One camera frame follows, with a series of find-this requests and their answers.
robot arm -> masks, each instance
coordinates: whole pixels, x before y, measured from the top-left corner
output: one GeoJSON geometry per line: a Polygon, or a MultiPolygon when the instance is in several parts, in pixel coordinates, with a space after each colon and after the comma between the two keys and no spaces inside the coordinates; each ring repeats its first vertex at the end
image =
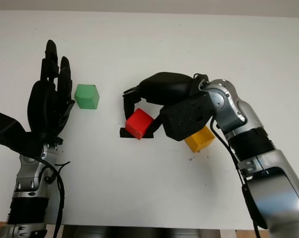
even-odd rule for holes
{"type": "Polygon", "coordinates": [[[252,219],[272,238],[299,238],[299,179],[283,152],[232,83],[214,80],[200,90],[210,93],[215,120],[238,158],[252,219]]]}
{"type": "Polygon", "coordinates": [[[128,104],[140,98],[164,105],[160,118],[166,135],[178,141],[202,129],[213,117],[242,177],[243,195],[254,224],[268,229],[272,238],[299,238],[299,179],[232,83],[223,79],[209,82],[202,74],[190,78],[157,73],[125,92],[126,118],[133,112],[128,104]]]}
{"type": "Polygon", "coordinates": [[[0,229],[0,238],[43,238],[46,230],[46,208],[51,187],[57,179],[60,206],[54,238],[62,219],[64,185],[54,167],[58,158],[58,137],[65,127],[74,104],[71,99],[72,80],[69,61],[62,57],[60,71],[57,48],[49,40],[42,60],[41,77],[31,91],[28,102],[28,121],[31,132],[26,132],[15,119],[0,113],[0,144],[20,154],[20,170],[10,205],[7,224],[0,229]],[[54,79],[58,78],[58,90],[54,79]]]}

white table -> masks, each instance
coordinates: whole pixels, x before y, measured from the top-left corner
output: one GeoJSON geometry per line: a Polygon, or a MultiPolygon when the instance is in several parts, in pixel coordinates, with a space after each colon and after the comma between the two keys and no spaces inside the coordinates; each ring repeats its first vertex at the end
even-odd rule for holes
{"type": "MultiPolygon", "coordinates": [[[[74,106],[61,133],[63,223],[201,229],[252,227],[233,163],[218,142],[122,139],[121,94],[159,71],[230,80],[299,177],[299,19],[0,11],[0,112],[29,130],[27,102],[48,39],[69,58],[74,90],[96,84],[96,111],[74,106]]],[[[159,107],[139,105],[155,117],[159,107]]],[[[9,211],[18,155],[0,146],[0,221],[9,211]]],[[[54,189],[48,222],[55,222],[54,189]]]]}

yellow cube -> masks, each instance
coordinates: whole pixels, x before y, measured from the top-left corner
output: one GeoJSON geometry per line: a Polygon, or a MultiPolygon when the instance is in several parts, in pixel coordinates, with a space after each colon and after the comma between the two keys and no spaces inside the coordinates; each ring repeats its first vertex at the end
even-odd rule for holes
{"type": "Polygon", "coordinates": [[[202,130],[184,139],[193,153],[208,147],[214,140],[213,133],[208,127],[203,127],[202,130]]]}

black cable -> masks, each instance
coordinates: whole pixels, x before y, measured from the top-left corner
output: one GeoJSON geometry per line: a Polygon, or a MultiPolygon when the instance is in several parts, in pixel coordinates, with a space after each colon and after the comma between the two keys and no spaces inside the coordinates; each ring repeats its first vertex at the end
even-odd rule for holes
{"type": "Polygon", "coordinates": [[[233,163],[235,165],[235,169],[238,171],[238,174],[239,174],[239,179],[241,181],[242,184],[244,184],[244,181],[239,173],[239,168],[238,168],[238,160],[235,156],[235,154],[233,153],[233,151],[231,150],[230,146],[221,138],[221,136],[215,131],[214,129],[214,117],[212,117],[211,119],[211,122],[210,122],[210,128],[211,128],[211,131],[213,132],[213,134],[215,134],[215,136],[219,139],[219,141],[224,145],[224,147],[227,149],[227,151],[229,152],[230,156],[232,157],[233,159],[233,163]]]}
{"type": "MultiPolygon", "coordinates": [[[[230,146],[220,137],[220,135],[215,131],[214,129],[214,117],[212,117],[211,119],[211,122],[210,122],[210,128],[211,128],[211,131],[213,132],[213,134],[215,134],[215,136],[219,139],[219,141],[224,145],[224,147],[227,149],[227,151],[229,152],[230,156],[232,157],[233,159],[233,162],[234,162],[234,165],[235,165],[235,168],[238,172],[238,175],[239,175],[239,179],[241,181],[242,184],[244,184],[244,180],[240,174],[240,171],[239,171],[239,168],[238,168],[238,159],[236,158],[235,154],[233,153],[232,149],[230,148],[230,146]]],[[[256,238],[261,238],[260,237],[260,234],[259,234],[259,231],[258,231],[258,226],[256,224],[256,222],[253,220],[253,225],[254,225],[254,231],[255,231],[255,235],[256,235],[256,238]]]]}
{"type": "Polygon", "coordinates": [[[56,178],[57,178],[58,189],[59,189],[59,193],[60,193],[60,202],[59,202],[59,209],[58,209],[58,215],[57,215],[57,220],[56,220],[55,232],[54,232],[54,236],[53,236],[53,238],[57,238],[58,231],[61,226],[63,207],[64,207],[64,184],[63,184],[63,181],[62,181],[62,178],[61,178],[59,172],[55,169],[55,167],[53,165],[51,165],[49,162],[47,162],[41,158],[33,157],[33,159],[40,163],[43,163],[44,165],[49,167],[49,169],[51,169],[53,171],[54,175],[56,175],[56,178]]]}
{"type": "Polygon", "coordinates": [[[261,238],[260,233],[258,231],[258,226],[257,226],[255,221],[253,221],[253,226],[254,226],[254,231],[255,231],[256,238],[261,238]]]}
{"type": "Polygon", "coordinates": [[[69,164],[71,161],[65,162],[64,164],[55,164],[55,166],[63,166],[69,164]]]}

block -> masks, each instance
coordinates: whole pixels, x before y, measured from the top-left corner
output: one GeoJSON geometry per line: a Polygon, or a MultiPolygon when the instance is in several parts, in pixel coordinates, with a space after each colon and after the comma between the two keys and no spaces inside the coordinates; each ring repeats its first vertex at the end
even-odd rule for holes
{"type": "Polygon", "coordinates": [[[140,140],[145,135],[147,128],[153,121],[154,119],[142,109],[137,109],[127,119],[125,129],[140,140]]]}
{"type": "Polygon", "coordinates": [[[97,109],[99,93],[95,85],[78,84],[74,98],[81,109],[97,109]]]}
{"type": "Polygon", "coordinates": [[[196,153],[208,147],[212,143],[214,138],[215,137],[213,133],[209,130],[208,127],[205,126],[202,130],[186,138],[185,142],[188,144],[192,152],[196,153]]]}

